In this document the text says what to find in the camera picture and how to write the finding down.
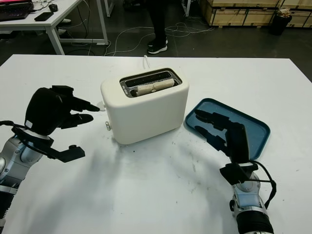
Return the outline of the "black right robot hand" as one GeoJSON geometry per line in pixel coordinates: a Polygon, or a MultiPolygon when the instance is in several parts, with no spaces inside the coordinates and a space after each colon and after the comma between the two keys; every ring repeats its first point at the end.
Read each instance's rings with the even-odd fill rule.
{"type": "Polygon", "coordinates": [[[195,117],[204,123],[211,124],[214,129],[225,130],[225,139],[214,136],[201,126],[195,129],[206,138],[207,142],[216,150],[222,151],[232,163],[243,164],[250,160],[248,139],[245,126],[238,122],[230,121],[229,117],[218,113],[208,113],[195,110],[195,117]]]}

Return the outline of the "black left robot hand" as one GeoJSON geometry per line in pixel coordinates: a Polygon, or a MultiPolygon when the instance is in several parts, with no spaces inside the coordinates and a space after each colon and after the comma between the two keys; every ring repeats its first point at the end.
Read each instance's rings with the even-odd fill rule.
{"type": "Polygon", "coordinates": [[[48,136],[56,128],[73,128],[91,122],[92,115],[81,112],[98,112],[100,109],[75,97],[73,91],[72,87],[65,85],[39,88],[28,104],[25,126],[39,135],[48,136]]]}

